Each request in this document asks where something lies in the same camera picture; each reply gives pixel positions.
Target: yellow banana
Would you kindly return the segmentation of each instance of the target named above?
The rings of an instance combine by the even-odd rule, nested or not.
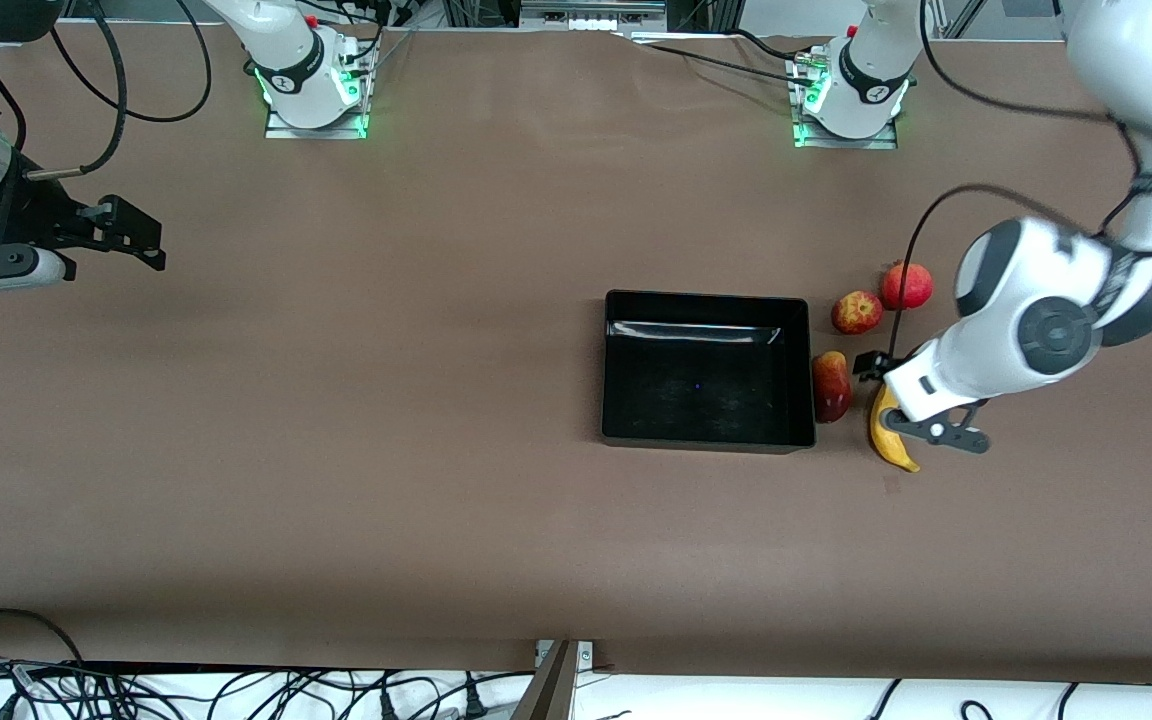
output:
[[[869,409],[869,441],[873,444],[878,455],[890,462],[893,465],[905,470],[907,473],[916,473],[919,470],[918,462],[910,460],[909,452],[905,452],[905,441],[900,433],[893,433],[882,426],[882,411],[899,407],[896,396],[887,388],[887,382],[878,388],[878,396],[874,397],[874,406]]]

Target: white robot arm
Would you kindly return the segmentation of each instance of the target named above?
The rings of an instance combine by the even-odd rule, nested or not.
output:
[[[872,137],[900,108],[909,71],[923,52],[922,0],[865,0],[869,5],[851,37],[826,45],[827,85],[805,106],[833,135]]]
[[[958,323],[882,376],[900,402],[888,429],[984,452],[988,439],[952,409],[1061,381],[1097,348],[1152,331],[1152,0],[1089,0],[1069,58],[1139,150],[1123,230],[1087,237],[1024,218],[978,237],[958,265]]]
[[[306,22],[291,0],[204,0],[256,65],[266,101],[287,124],[320,128],[362,99],[356,38]]]

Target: table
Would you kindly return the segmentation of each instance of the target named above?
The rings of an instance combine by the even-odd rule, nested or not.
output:
[[[188,108],[191,31],[115,31],[132,108]],[[63,32],[111,88],[94,28]],[[236,38],[206,36],[207,108],[131,122],[67,183],[159,218],[168,270],[76,253],[77,282],[0,295],[0,605],[124,660],[508,667],[571,635],[637,673],[1152,680],[1152,336],[993,402],[986,456],[914,448],[918,475],[859,409],[791,456],[596,433],[607,290],[804,297],[814,349],[851,356],[886,334],[828,306],[934,196],[1006,183],[1092,223],[1128,177],[1112,129],[919,65],[901,150],[803,150],[774,81],[602,33],[419,32],[370,138],[265,141]],[[942,55],[1091,105],[1059,45]],[[50,44],[0,68],[36,161],[99,154],[111,111]],[[938,213],[941,290],[902,344],[952,323],[961,251],[1015,213]],[[0,626],[10,655],[45,641]]]

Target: black plastic bin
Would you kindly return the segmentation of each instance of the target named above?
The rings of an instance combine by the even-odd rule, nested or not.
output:
[[[805,301],[613,290],[604,335],[608,445],[814,446]]]

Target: apple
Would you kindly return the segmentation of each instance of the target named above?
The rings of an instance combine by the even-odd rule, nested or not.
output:
[[[832,423],[847,414],[847,407],[851,407],[851,374],[842,353],[831,350],[812,361],[812,397],[817,423]]]
[[[842,334],[870,332],[882,319],[882,302],[871,291],[849,291],[833,304],[831,319]]]
[[[888,310],[911,310],[923,305],[932,297],[932,273],[918,263],[909,264],[909,273],[905,275],[905,302],[900,302],[900,275],[904,263],[892,265],[890,270],[882,275],[882,283],[878,288],[879,296],[882,296],[882,306]]]

